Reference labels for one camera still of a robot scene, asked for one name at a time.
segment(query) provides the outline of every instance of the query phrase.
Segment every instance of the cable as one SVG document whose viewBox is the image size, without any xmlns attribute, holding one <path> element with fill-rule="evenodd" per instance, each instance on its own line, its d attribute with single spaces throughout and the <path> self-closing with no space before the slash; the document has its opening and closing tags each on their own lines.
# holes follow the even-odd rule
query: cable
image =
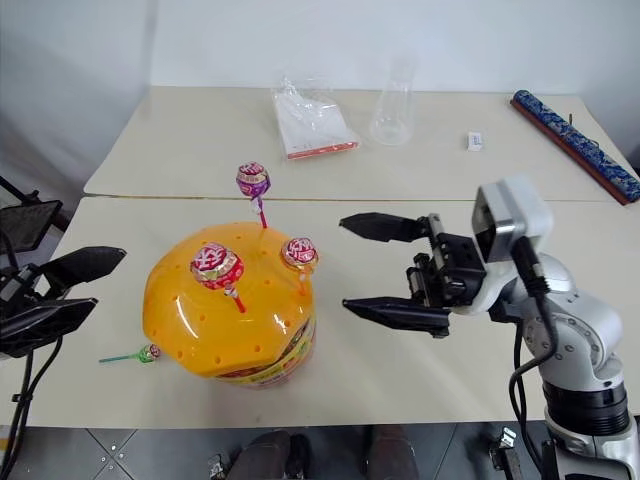
<svg viewBox="0 0 640 480">
<path fill-rule="evenodd" d="M 13 245 L 11 245 L 11 239 L 1 228 L 0 228 L 0 238 L 2 238 L 2 243 L 4 243 L 4 248 L 7 251 L 7 257 L 9 258 L 9 263 L 13 268 L 18 270 L 20 267 L 18 266 L 18 259 L 16 257 L 16 252 L 13 249 Z"/>
<path fill-rule="evenodd" d="M 528 295 L 536 302 L 538 313 L 549 338 L 549 348 L 542 356 L 535 357 L 524 365 L 520 365 L 523 328 L 522 322 L 520 322 L 516 328 L 516 340 L 514 342 L 513 361 L 515 370 L 509 378 L 509 400 L 511 401 L 511 407 L 520 424 L 520 430 L 527 452 L 531 456 L 531 460 L 538 471 L 542 473 L 542 456 L 527 431 L 527 404 L 522 376 L 529 370 L 542 365 L 555 355 L 556 349 L 558 348 L 558 332 L 553 324 L 549 307 L 547 306 L 546 295 L 549 292 L 549 286 L 544 278 L 542 266 L 531 244 L 531 240 L 528 237 L 521 237 L 516 240 L 511 249 L 511 257 L 513 258 L 513 262 L 518 270 L 518 275 L 522 279 Z M 518 406 L 518 400 L 516 400 L 516 387 L 518 389 L 520 406 Z"/>
<path fill-rule="evenodd" d="M 549 309 L 547 307 L 546 298 L 544 295 L 536 296 L 536 305 L 538 306 L 538 310 L 542 318 L 542 323 L 544 324 L 545 329 L 547 330 L 547 334 L 549 336 L 549 349 L 541 357 L 536 357 L 533 360 L 528 361 L 521 367 L 517 368 L 509 378 L 509 399 L 511 400 L 511 407 L 513 408 L 513 411 L 516 413 L 516 416 L 520 416 L 521 430 L 523 429 L 523 425 L 524 425 L 523 437 L 525 436 L 524 432 L 526 432 L 526 423 L 525 423 L 526 418 L 522 418 L 522 416 L 519 415 L 520 409 L 518 408 L 518 402 L 516 401 L 516 395 L 515 395 L 516 384 L 518 380 L 520 381 L 522 380 L 522 376 L 525 373 L 527 373 L 529 370 L 532 370 L 542 365 L 544 362 L 549 360 L 553 355 L 555 355 L 556 349 L 558 347 L 558 332 L 552 323 L 551 315 L 549 315 Z M 538 469 L 538 471 L 542 473 L 542 462 L 540 461 L 540 458 L 541 458 L 540 453 L 535 449 L 532 442 L 530 447 L 533 448 L 533 451 L 535 451 L 535 454 L 532 455 L 532 453 L 529 451 L 529 448 L 527 448 L 527 451 L 531 455 L 531 459 L 533 460 L 533 463 L 536 465 L 536 468 Z"/>
<path fill-rule="evenodd" d="M 517 370 L 520 368 L 520 351 L 522 349 L 522 322 L 518 322 L 516 324 L 516 336 L 513 344 L 513 368 Z M 522 381 L 522 377 L 519 377 L 516 380 L 516 386 L 518 387 L 518 403 L 520 404 L 520 409 L 514 409 L 514 413 L 516 415 L 516 419 L 518 420 L 518 425 L 520 425 L 520 432 L 522 434 L 522 440 L 524 442 L 524 446 L 531 457 L 531 460 L 534 464 L 537 465 L 537 462 L 540 462 L 542 465 L 542 459 L 538 450 L 535 447 L 529 432 L 527 431 L 527 396 L 524 390 L 524 382 Z"/>
<path fill-rule="evenodd" d="M 25 365 L 25 375 L 23 378 L 22 389 L 20 392 L 20 398 L 18 399 L 18 405 L 13 415 L 13 421 L 11 424 L 11 431 L 9 432 L 9 441 L 7 444 L 7 450 L 5 453 L 5 461 L 2 465 L 2 471 L 0 472 L 0 480 L 8 480 L 11 470 L 18 460 L 18 455 L 22 449 L 22 443 L 24 441 L 24 433 L 27 426 L 27 417 L 29 416 L 29 409 L 31 407 L 31 400 L 33 400 L 33 394 L 38 386 L 38 383 L 44 376 L 47 369 L 51 366 L 53 361 L 60 353 L 62 348 L 62 337 L 58 337 L 56 345 L 44 362 L 40 370 L 34 377 L 33 381 L 29 385 L 29 379 L 31 377 L 31 368 L 33 364 L 33 352 L 27 355 L 27 364 Z"/>
<path fill-rule="evenodd" d="M 22 409 L 20 408 L 20 403 L 23 398 L 27 397 L 27 392 L 29 391 L 29 383 L 31 382 L 31 370 L 33 368 L 33 352 L 29 352 L 27 355 L 27 360 L 24 365 L 24 375 L 22 377 L 22 388 L 20 389 L 20 394 L 18 397 L 18 403 L 16 405 L 16 409 L 13 413 L 13 419 L 11 421 L 11 428 L 9 430 L 9 439 L 7 442 L 7 448 L 5 450 L 6 459 L 9 458 L 9 454 L 13 450 L 13 445 L 15 443 L 16 434 L 18 431 L 18 425 L 20 424 L 20 416 Z M 5 465 L 7 465 L 7 460 L 2 463 L 2 470 L 0 473 L 4 473 Z"/>
</svg>

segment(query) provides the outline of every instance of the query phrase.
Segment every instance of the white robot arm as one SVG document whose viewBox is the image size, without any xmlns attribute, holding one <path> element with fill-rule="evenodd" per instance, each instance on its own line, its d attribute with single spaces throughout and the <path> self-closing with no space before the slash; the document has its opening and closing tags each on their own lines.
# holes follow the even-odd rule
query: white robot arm
<svg viewBox="0 0 640 480">
<path fill-rule="evenodd" d="M 627 410 L 622 362 L 614 353 L 622 322 L 607 304 L 577 289 L 562 263 L 541 253 L 553 217 L 526 178 L 480 187 L 472 214 L 474 238 L 468 239 L 475 247 L 472 255 L 466 237 L 445 234 L 433 214 L 417 221 L 361 214 L 341 225 L 375 240 L 428 237 L 433 251 L 432 258 L 416 256 L 416 267 L 407 271 L 411 301 L 345 300 L 345 307 L 392 328 L 423 330 L 437 338 L 448 334 L 448 323 L 444 329 L 438 323 L 442 311 L 488 311 L 494 321 L 520 325 L 537 363 L 549 357 L 538 365 L 554 439 L 545 450 L 546 474 L 548 462 L 553 463 L 548 478 L 640 480 L 637 426 Z M 525 266 L 518 253 L 523 243 L 530 250 Z M 532 284 L 543 291 L 533 295 Z"/>
</svg>

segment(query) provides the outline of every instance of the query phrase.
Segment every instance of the plastic bag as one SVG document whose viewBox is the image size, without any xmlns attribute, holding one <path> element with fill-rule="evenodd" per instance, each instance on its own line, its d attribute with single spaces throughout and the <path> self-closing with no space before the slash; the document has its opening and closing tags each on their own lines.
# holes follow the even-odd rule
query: plastic bag
<svg viewBox="0 0 640 480">
<path fill-rule="evenodd" d="M 288 159 L 358 147 L 358 137 L 347 126 L 340 108 L 318 89 L 303 89 L 286 77 L 273 91 L 280 136 Z"/>
</svg>

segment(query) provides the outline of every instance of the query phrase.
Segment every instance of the white table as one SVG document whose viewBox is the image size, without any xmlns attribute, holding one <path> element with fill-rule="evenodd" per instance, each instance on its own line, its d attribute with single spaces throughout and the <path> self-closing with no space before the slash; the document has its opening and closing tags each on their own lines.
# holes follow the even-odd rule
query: white table
<svg viewBox="0 0 640 480">
<path fill-rule="evenodd" d="M 451 335 L 396 332 L 355 317 L 342 298 L 407 295 L 404 270 L 425 247 L 366 241 L 338 220 L 364 211 L 408 217 L 439 212 L 452 233 L 470 234 L 472 202 L 278 202 L 266 204 L 272 225 L 309 235 L 321 262 L 313 277 L 317 345 L 289 383 L 262 391 L 203 379 L 164 358 L 99 365 L 147 343 L 141 330 L 148 272 L 175 243 L 207 224 L 255 218 L 249 202 L 86 198 L 57 254 L 86 245 L 122 247 L 128 255 L 109 277 L 80 285 L 71 297 L 100 303 L 75 333 L 38 387 L 31 425 L 65 427 L 250 427 L 512 419 L 507 397 L 514 328 L 487 315 L 451 317 Z M 636 339 L 638 206 L 552 202 L 556 227 L 547 251 L 572 270 L 579 285 L 614 305 L 624 320 L 618 352 L 627 365 L 630 408 L 640 413 Z M 298 212 L 306 216 L 299 218 Z M 50 349 L 37 352 L 39 361 Z M 24 362 L 0 362 L 0 391 L 19 388 Z M 537 374 L 527 378 L 531 418 L 541 418 Z M 14 404 L 3 395 L 0 424 Z"/>
<path fill-rule="evenodd" d="M 253 160 L 269 171 L 273 199 L 473 200 L 478 185 L 525 172 L 546 200 L 615 202 L 509 105 L 511 94 L 417 93 L 415 135 L 395 148 L 368 138 L 378 95 L 333 93 L 362 136 L 358 150 L 286 161 L 268 90 L 151 87 L 85 192 L 241 198 L 236 170 Z M 540 98 L 633 173 L 580 98 Z M 484 150 L 466 151 L 469 131 L 483 134 Z"/>
</svg>

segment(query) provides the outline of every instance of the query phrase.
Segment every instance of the floor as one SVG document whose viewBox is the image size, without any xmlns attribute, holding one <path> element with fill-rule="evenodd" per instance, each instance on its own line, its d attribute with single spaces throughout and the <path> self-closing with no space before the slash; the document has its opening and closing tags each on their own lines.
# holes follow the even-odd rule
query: floor
<svg viewBox="0 0 640 480">
<path fill-rule="evenodd" d="M 487 445 L 512 422 L 414 424 L 405 431 L 423 479 L 504 479 L 495 471 Z M 269 429 L 103 430 L 32 427 L 12 480 L 189 480 L 209 479 L 216 453 L 233 454 Z M 312 478 L 363 478 L 363 427 L 287 429 L 302 432 L 313 449 Z M 531 422 L 539 443 L 546 438 L 542 422 Z M 517 447 L 525 479 L 540 478 L 524 446 Z"/>
</svg>

